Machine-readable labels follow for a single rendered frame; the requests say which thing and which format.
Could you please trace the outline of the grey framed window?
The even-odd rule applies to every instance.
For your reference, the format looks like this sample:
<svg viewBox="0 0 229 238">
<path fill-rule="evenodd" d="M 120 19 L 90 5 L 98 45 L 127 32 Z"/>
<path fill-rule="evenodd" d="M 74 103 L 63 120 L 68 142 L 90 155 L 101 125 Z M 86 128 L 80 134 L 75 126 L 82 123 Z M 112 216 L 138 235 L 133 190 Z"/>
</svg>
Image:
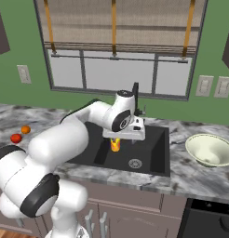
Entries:
<svg viewBox="0 0 229 238">
<path fill-rule="evenodd" d="M 118 52 L 115 46 L 110 51 L 47 48 L 35 0 L 34 7 L 52 89 L 112 95 L 120 89 L 131 90 L 137 82 L 142 97 L 188 99 L 197 47 L 193 55 L 186 50 L 181 54 Z"/>
</svg>

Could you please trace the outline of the black dishwasher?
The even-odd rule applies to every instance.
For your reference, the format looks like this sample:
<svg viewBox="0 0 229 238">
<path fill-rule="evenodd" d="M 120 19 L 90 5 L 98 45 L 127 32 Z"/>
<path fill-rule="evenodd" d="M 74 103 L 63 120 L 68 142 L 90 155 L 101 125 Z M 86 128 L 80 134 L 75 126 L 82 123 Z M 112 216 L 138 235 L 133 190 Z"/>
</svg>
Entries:
<svg viewBox="0 0 229 238">
<path fill-rule="evenodd" d="M 229 204 L 188 198 L 177 238 L 229 238 Z"/>
</svg>

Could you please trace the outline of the pale green bowl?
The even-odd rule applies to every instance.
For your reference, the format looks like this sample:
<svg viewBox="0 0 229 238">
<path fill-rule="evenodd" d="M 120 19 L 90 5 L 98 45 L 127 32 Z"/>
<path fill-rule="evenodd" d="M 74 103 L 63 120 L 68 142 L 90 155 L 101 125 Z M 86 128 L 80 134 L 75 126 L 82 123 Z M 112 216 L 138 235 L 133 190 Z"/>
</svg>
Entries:
<svg viewBox="0 0 229 238">
<path fill-rule="evenodd" d="M 229 165 L 229 141 L 211 134 L 195 134 L 185 141 L 186 151 L 206 167 Z"/>
</svg>

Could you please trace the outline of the black tap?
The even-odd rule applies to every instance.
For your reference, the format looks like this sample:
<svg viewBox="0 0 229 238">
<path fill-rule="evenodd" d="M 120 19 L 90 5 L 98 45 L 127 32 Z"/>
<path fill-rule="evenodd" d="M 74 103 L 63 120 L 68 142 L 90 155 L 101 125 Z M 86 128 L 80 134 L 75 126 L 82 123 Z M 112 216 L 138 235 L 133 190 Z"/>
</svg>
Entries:
<svg viewBox="0 0 229 238">
<path fill-rule="evenodd" d="M 135 111 L 134 111 L 134 115 L 135 116 L 146 115 L 146 105 L 144 105 L 144 108 L 142 110 L 140 110 L 138 108 L 139 83 L 135 82 L 133 84 L 132 93 L 133 93 L 134 98 L 135 98 Z"/>
</svg>

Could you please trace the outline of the brown cupboard door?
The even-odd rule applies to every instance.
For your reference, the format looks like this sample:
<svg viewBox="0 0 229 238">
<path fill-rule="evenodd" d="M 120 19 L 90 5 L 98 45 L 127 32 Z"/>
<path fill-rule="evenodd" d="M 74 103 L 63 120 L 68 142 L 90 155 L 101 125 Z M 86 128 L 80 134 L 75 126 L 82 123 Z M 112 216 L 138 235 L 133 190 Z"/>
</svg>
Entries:
<svg viewBox="0 0 229 238">
<path fill-rule="evenodd" d="M 89 210 L 93 210 L 92 218 L 91 218 L 91 223 L 94 223 L 94 230 L 92 233 L 93 238 L 101 238 L 100 235 L 100 213 L 99 213 L 99 206 L 97 203 L 91 203 L 88 202 L 87 205 L 85 206 L 84 209 L 82 209 L 80 212 L 76 214 L 77 219 L 80 223 L 81 226 L 86 228 L 86 221 L 85 221 L 85 216 L 89 213 Z"/>
<path fill-rule="evenodd" d="M 99 205 L 107 213 L 108 238 L 178 238 L 182 219 L 114 205 Z"/>
</svg>

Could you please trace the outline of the orange and yellow cup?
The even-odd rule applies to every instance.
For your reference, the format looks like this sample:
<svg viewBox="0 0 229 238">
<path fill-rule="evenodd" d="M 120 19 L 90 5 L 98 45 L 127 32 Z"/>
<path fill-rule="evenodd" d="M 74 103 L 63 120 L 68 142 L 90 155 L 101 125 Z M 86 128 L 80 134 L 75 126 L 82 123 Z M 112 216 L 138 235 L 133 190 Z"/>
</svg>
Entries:
<svg viewBox="0 0 229 238">
<path fill-rule="evenodd" d="M 111 150 L 113 152 L 119 152 L 120 151 L 120 139 L 111 139 Z"/>
</svg>

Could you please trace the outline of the white wall switch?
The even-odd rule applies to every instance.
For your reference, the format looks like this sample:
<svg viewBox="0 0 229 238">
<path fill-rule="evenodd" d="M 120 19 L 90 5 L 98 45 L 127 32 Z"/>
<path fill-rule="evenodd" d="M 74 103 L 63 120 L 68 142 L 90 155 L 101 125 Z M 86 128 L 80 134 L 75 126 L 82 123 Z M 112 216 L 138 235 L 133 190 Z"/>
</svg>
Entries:
<svg viewBox="0 0 229 238">
<path fill-rule="evenodd" d="M 216 85 L 214 97 L 227 99 L 229 96 L 229 77 L 220 76 Z"/>
<path fill-rule="evenodd" d="M 213 82 L 213 76 L 200 75 L 198 77 L 198 84 L 197 84 L 195 94 L 198 97 L 208 97 L 211 90 L 212 82 Z"/>
<path fill-rule="evenodd" d="M 27 65 L 18 65 L 17 68 L 18 68 L 21 82 L 23 84 L 30 84 L 32 81 L 31 81 L 31 77 L 29 74 L 28 66 Z"/>
</svg>

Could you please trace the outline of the brown drawer front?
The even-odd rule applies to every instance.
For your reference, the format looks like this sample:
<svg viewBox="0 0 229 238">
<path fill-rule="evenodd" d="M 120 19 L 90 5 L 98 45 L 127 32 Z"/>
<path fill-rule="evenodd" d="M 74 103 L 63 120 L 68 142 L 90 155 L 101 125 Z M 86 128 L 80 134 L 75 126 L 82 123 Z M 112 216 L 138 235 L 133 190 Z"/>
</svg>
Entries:
<svg viewBox="0 0 229 238">
<path fill-rule="evenodd" d="M 160 213 L 163 197 L 159 193 L 144 192 L 119 186 L 109 186 L 88 181 L 79 181 L 88 189 L 90 200 L 107 205 L 126 205 L 131 208 Z"/>
</svg>

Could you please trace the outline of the red tomato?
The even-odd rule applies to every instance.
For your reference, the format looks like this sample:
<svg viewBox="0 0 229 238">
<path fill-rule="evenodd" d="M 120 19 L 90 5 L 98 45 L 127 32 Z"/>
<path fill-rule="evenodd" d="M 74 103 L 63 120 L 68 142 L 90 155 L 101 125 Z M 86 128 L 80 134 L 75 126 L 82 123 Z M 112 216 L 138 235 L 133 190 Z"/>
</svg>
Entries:
<svg viewBox="0 0 229 238">
<path fill-rule="evenodd" d="M 12 134 L 12 135 L 10 136 L 10 140 L 11 140 L 13 143 L 15 143 L 15 144 L 20 143 L 20 142 L 21 142 L 21 139 L 22 139 L 21 134 Z"/>
</svg>

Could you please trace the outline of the black sink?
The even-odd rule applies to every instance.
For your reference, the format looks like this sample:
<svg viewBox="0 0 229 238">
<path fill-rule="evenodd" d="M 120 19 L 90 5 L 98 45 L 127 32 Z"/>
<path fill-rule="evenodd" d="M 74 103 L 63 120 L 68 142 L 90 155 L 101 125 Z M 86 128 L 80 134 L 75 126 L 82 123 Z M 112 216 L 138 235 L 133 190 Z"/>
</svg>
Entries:
<svg viewBox="0 0 229 238">
<path fill-rule="evenodd" d="M 102 136 L 102 129 L 86 123 L 89 134 L 87 148 L 70 164 L 90 165 L 129 172 L 170 176 L 169 130 L 162 126 L 146 126 L 145 140 L 122 139 L 120 151 L 111 150 L 111 141 Z"/>
</svg>

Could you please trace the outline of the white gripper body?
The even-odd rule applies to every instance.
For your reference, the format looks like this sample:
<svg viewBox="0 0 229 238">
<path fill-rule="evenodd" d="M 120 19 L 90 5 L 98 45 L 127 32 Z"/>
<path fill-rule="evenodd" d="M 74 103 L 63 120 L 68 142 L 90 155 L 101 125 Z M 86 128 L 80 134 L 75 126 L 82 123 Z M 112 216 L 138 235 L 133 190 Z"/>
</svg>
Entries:
<svg viewBox="0 0 229 238">
<path fill-rule="evenodd" d="M 133 140 L 145 140 L 145 130 L 123 130 L 119 132 L 109 131 L 104 129 L 102 136 L 109 139 L 133 139 Z"/>
</svg>

